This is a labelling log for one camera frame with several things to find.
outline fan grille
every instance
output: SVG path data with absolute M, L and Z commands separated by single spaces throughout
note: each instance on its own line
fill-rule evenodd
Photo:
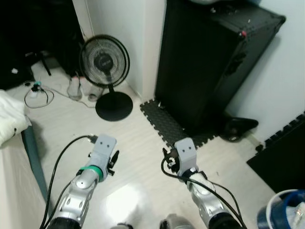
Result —
M 109 55 L 113 67 L 108 73 L 101 71 L 94 63 L 99 55 Z M 89 39 L 81 49 L 80 67 L 83 75 L 94 85 L 102 88 L 119 85 L 127 76 L 130 60 L 126 48 L 116 38 L 97 35 Z

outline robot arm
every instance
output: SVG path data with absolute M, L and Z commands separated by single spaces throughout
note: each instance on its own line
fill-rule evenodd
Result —
M 178 141 L 175 143 L 174 147 L 175 149 L 172 149 L 170 153 L 167 153 L 166 150 L 163 149 L 165 161 L 168 163 L 168 168 L 173 173 L 177 173 L 180 177 L 195 180 L 215 191 L 214 185 L 207 180 L 206 175 L 203 172 L 198 172 L 199 169 L 196 164 L 197 153 L 192 139 L 185 138 Z M 194 203 L 199 209 L 201 219 L 208 229 L 241 228 L 229 211 L 224 208 L 218 197 L 202 186 L 190 181 L 186 181 L 186 186 L 191 193 Z M 171 226 L 176 225 L 176 223 L 173 222 L 172 215 L 169 215 L 167 220 Z
M 89 208 L 89 200 L 97 183 L 104 181 L 108 173 L 114 174 L 110 169 L 114 166 L 119 151 L 112 160 L 110 156 L 115 145 L 116 139 L 113 137 L 100 135 L 96 139 L 89 162 L 72 180 L 69 192 L 56 210 L 48 229 L 82 228 Z

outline blue bucket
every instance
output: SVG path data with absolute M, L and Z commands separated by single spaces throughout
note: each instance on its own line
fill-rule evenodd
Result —
M 273 203 L 270 217 L 273 229 L 291 229 L 287 220 L 286 207 L 296 207 L 301 202 L 305 202 L 305 190 L 294 191 L 284 200 Z M 266 219 L 266 207 L 258 212 L 257 226 L 259 229 L 270 229 Z

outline white bed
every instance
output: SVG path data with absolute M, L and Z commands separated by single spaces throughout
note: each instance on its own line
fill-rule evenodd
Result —
M 0 228 L 39 228 L 45 202 L 21 134 L 0 146 L 0 187 Z

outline green band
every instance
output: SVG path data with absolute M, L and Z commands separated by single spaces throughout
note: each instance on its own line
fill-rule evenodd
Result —
M 96 167 L 96 166 L 87 166 L 87 167 L 81 167 L 81 168 L 80 168 L 80 170 L 86 170 L 86 169 L 92 169 L 92 170 L 94 170 L 94 171 L 99 175 L 99 177 L 100 177 L 99 182 L 102 181 L 102 179 L 103 179 L 103 172 L 102 172 L 102 170 L 101 170 L 100 168 L 98 168 L 98 167 Z

